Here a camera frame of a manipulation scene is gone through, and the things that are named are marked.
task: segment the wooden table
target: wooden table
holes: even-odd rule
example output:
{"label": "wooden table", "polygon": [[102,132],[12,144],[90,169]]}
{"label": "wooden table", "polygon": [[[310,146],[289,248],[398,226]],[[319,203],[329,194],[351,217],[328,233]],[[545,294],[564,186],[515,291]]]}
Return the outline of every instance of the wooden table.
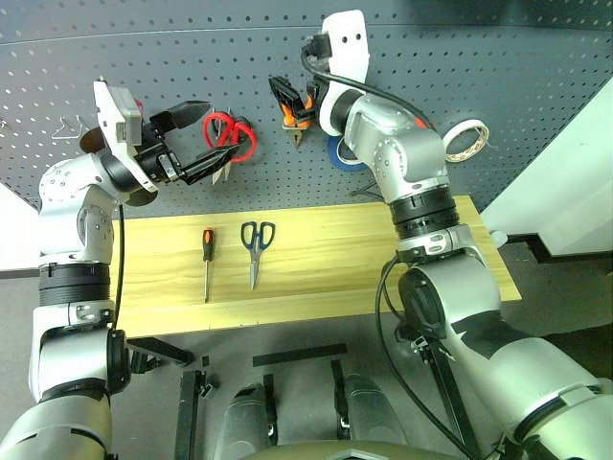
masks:
{"label": "wooden table", "polygon": [[[520,299],[472,201],[468,196],[455,199],[461,222],[470,225],[502,300]],[[262,253],[253,291],[249,252],[239,234],[248,220],[277,225],[274,242]],[[205,304],[202,231],[207,226],[216,230],[216,255]],[[389,210],[382,203],[131,219],[125,231],[119,327],[130,337],[372,313],[381,267],[397,246]],[[395,285],[405,269],[398,266],[388,280],[392,301],[399,307]]]}

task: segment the scissors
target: scissors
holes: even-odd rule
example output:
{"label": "scissors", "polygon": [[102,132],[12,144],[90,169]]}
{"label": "scissors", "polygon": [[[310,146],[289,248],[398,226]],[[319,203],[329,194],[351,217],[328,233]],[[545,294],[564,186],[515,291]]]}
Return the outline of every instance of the scissors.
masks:
{"label": "scissors", "polygon": [[[268,241],[265,241],[264,239],[264,229],[266,227],[270,228],[271,230]],[[271,222],[262,222],[260,224],[260,231],[258,231],[258,224],[256,222],[244,222],[240,227],[240,239],[242,240],[243,246],[245,246],[251,254],[249,285],[253,290],[256,286],[256,280],[258,279],[260,255],[275,239],[275,224]]]}
{"label": "scissors", "polygon": [[[213,128],[213,132],[216,134],[215,141],[211,139],[209,126]],[[226,112],[214,111],[207,115],[204,122],[202,122],[202,135],[207,145],[211,148],[242,144],[247,143],[247,141],[250,144],[247,152],[241,156],[232,158],[232,160],[225,164],[222,169],[224,172],[224,181],[228,179],[231,163],[242,163],[251,158],[258,147],[258,138],[247,119],[243,117],[235,119],[230,113]],[[219,180],[222,170],[218,170],[213,174],[214,184]]]}

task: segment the black scissors handle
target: black scissors handle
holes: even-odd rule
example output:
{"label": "black scissors handle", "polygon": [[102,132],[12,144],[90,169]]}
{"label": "black scissors handle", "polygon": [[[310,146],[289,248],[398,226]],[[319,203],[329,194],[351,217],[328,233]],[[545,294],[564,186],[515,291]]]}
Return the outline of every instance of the black scissors handle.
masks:
{"label": "black scissors handle", "polygon": [[[264,229],[266,227],[271,229],[270,238],[268,241],[264,240]],[[251,238],[248,237],[248,232],[246,232],[248,228],[251,228]],[[272,241],[275,239],[275,230],[275,224],[272,222],[262,222],[260,224],[260,231],[258,231],[258,224],[254,221],[244,222],[240,227],[240,239],[242,240],[242,245],[251,251],[257,244],[258,249],[263,251],[270,246]]]}

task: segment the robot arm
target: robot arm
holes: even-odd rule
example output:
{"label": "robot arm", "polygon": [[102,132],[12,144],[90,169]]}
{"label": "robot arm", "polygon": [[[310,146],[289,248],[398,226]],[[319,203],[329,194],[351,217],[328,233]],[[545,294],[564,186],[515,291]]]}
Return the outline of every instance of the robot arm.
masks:
{"label": "robot arm", "polygon": [[111,458],[110,396],[130,380],[125,333],[109,327],[113,211],[151,202],[156,183],[194,183],[238,149],[213,149],[182,167],[164,135],[196,122],[208,103],[182,103],[143,125],[127,89],[99,80],[94,94],[100,127],[81,140],[89,153],[55,164],[40,180],[40,306],[30,362],[37,405],[3,440],[2,460]]}
{"label": "robot arm", "polygon": [[[600,382],[558,348],[503,321],[498,287],[469,227],[459,223],[441,137],[406,104],[359,84],[369,58],[363,21],[360,11],[327,18],[305,47],[315,56],[303,63],[320,83],[320,126],[344,134],[390,208],[397,255],[409,266],[398,288],[410,338],[439,343],[507,437],[535,458],[609,458],[613,395],[601,394]],[[313,71],[322,63],[344,77],[354,66],[358,84],[327,80]]]}

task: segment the red scissors handle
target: red scissors handle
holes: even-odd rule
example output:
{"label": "red scissors handle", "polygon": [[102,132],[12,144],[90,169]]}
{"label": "red scissors handle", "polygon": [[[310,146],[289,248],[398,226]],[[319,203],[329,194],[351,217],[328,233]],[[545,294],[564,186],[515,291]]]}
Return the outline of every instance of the red scissors handle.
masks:
{"label": "red scissors handle", "polygon": [[[219,120],[223,123],[223,126],[219,128],[219,137],[217,139],[217,145],[213,144],[211,136],[209,135],[209,125],[214,121]],[[240,134],[243,133],[249,138],[251,148],[245,152],[244,155],[233,158],[232,163],[241,163],[251,158],[258,147],[258,140],[253,129],[244,122],[237,122],[233,117],[224,112],[213,112],[206,116],[202,123],[202,135],[209,147],[221,147],[227,142],[230,144],[238,144],[240,141]]]}

